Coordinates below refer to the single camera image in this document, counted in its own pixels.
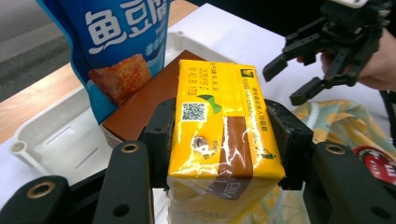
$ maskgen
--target red label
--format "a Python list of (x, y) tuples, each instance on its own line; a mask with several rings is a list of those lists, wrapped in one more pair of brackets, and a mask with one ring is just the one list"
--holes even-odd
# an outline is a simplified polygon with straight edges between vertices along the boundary
[(396, 185), (396, 161), (386, 152), (369, 146), (357, 147), (353, 152), (378, 179)]

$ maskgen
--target person's hand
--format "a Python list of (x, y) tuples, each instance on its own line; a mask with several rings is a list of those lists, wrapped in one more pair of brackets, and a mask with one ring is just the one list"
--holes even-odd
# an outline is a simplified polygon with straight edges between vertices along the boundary
[[(330, 50), (321, 54), (324, 72), (329, 69), (333, 58), (334, 54)], [(361, 71), (359, 82), (380, 91), (396, 91), (396, 38), (386, 29), (380, 39), (378, 51)]]

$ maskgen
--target white tray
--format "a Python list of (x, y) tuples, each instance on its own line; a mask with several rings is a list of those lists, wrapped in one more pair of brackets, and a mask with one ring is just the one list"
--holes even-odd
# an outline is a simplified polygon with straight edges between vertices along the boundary
[[(185, 49), (208, 61), (232, 62), (182, 32), (174, 32), (168, 33), (165, 65)], [(23, 123), (9, 148), (11, 154), (43, 175), (64, 176), (69, 185), (107, 168), (111, 150), (82, 87)], [(157, 223), (166, 221), (166, 204), (163, 190), (155, 189)]]

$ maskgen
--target qr code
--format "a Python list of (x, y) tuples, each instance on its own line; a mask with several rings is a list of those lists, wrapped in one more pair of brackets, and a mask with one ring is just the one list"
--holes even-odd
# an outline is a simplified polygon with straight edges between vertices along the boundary
[(206, 121), (206, 104), (184, 103), (181, 111), (182, 121)]

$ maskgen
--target blue snack bag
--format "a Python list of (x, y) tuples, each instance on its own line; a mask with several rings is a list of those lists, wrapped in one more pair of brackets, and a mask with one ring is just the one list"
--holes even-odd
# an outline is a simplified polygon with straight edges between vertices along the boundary
[(170, 0), (37, 0), (66, 36), (102, 123), (164, 64)]

